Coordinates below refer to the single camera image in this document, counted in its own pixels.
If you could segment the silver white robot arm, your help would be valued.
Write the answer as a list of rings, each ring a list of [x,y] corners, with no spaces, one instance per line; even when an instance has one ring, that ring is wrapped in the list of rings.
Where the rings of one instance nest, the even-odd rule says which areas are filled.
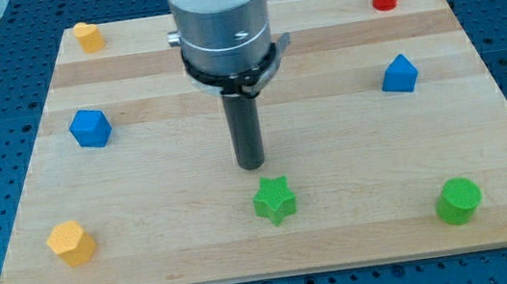
[[[261,65],[271,47],[266,0],[167,0],[182,60],[199,82]]]

